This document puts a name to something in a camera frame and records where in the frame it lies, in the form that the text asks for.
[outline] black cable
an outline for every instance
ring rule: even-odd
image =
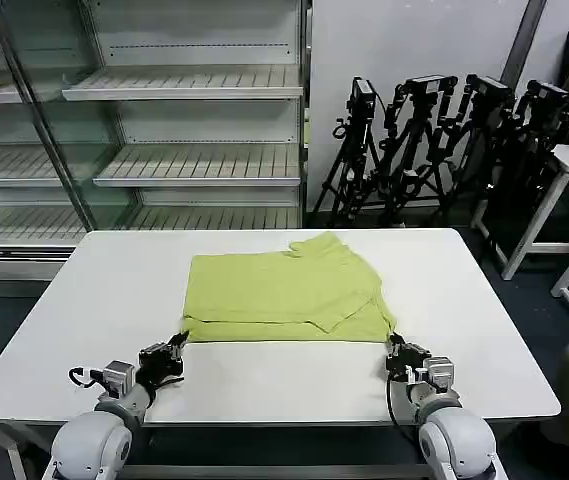
[[[386,380],[386,406],[388,407],[388,414],[391,417],[391,421],[397,430],[400,432],[402,437],[411,444],[411,446],[415,449],[418,458],[421,457],[422,452],[418,445],[417,439],[411,438],[411,435],[407,433],[402,426],[398,423],[397,418],[395,418],[395,414],[393,413],[393,405],[391,403],[391,376],[389,375]]]
[[[375,94],[377,99],[380,101],[380,107],[382,107],[382,111],[384,112],[384,115],[386,115],[386,110],[384,109],[384,105],[386,105],[386,103],[384,103],[384,100],[382,100],[382,97],[380,97],[380,94],[377,93],[377,90],[375,90],[375,87],[373,86],[373,84],[371,82],[368,82],[368,84],[371,86],[371,90],[373,90],[373,93]]]
[[[97,383],[97,380],[95,380],[94,378],[91,378],[91,380],[88,383],[82,382],[77,378],[77,376],[81,376],[83,374],[84,374],[84,369],[82,367],[71,368],[68,371],[68,378],[70,378],[71,382],[73,382],[75,385],[82,388],[90,388]]]
[[[184,380],[184,377],[171,378],[171,379],[169,379],[169,380],[164,380],[162,383],[160,383],[160,384],[157,386],[157,390],[159,390],[159,389],[162,388],[162,387],[166,387],[167,385],[172,385],[172,384],[174,384],[174,383],[179,383],[179,382],[181,382],[181,381],[183,381],[183,380]]]

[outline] dark floor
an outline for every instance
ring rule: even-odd
[[[461,233],[476,258],[479,257],[482,251],[481,237],[468,230],[462,230]],[[562,350],[569,344],[569,309],[562,301],[552,298],[549,294],[552,284],[560,274],[561,266],[558,265],[551,270],[533,269],[520,272],[511,282],[501,280],[490,258],[482,261],[482,268],[540,367],[552,381]],[[34,303],[35,300],[32,299],[0,298],[0,352]],[[357,462],[357,459],[362,462],[375,461],[374,458],[384,455],[387,448],[385,435],[379,430],[371,430],[368,433],[366,429],[349,430],[347,443],[356,446],[352,451],[345,451],[340,456],[348,456],[348,461],[352,463]],[[315,432],[312,439],[305,438],[305,440],[311,443],[328,442],[330,445],[328,448],[335,450],[344,446],[336,440],[336,435],[327,436],[321,431]],[[287,438],[284,442],[285,445],[299,443],[300,439],[293,438]],[[265,453],[266,456],[271,454],[270,451]],[[502,442],[500,454],[511,480],[569,479],[569,449],[549,445],[539,436],[535,424],[518,428],[513,435]],[[313,461],[307,457],[309,457],[308,452],[304,455],[306,459],[304,461]],[[7,456],[0,449],[0,480],[11,478]]]

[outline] white side table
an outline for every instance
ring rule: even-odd
[[[564,193],[566,186],[569,184],[569,145],[558,145],[555,147],[553,153],[557,160],[557,176],[544,199],[540,203],[535,215],[533,215],[533,219],[529,223],[526,232],[515,247],[515,250],[513,250],[513,253],[511,253],[510,257],[506,257],[499,246],[497,247],[498,256],[502,263],[504,263],[504,270],[502,272],[502,278],[504,280],[511,280],[513,278],[513,275],[515,275],[515,272],[517,272],[518,268],[524,261],[524,258],[528,254],[569,253],[569,243],[535,241],[542,230],[542,227],[546,223],[546,220],[548,220],[548,217],[562,196],[562,193]],[[482,223],[482,214],[483,211],[478,209],[478,213],[476,213],[473,220],[473,225],[479,228],[486,237],[489,232],[486,226]]]

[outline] glass door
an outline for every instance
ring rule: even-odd
[[[117,139],[103,111],[69,108],[63,88],[91,69],[75,2],[0,3],[0,249],[70,251],[113,228],[128,198],[95,195]]]

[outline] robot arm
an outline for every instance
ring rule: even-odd
[[[142,350],[135,385],[134,367],[122,362],[111,362],[102,371],[91,370],[88,383],[76,377],[83,369],[71,370],[69,375],[77,385],[90,387],[99,383],[107,393],[100,396],[94,411],[60,428],[43,480],[115,479],[126,463],[133,436],[144,423],[157,390],[183,379],[181,350],[187,337],[188,332],[175,335],[167,343]]]
[[[464,409],[452,389],[453,363],[446,357],[432,357],[399,335],[391,337],[390,345],[389,379],[408,386],[419,425],[419,447],[435,478],[508,480],[491,427]]]

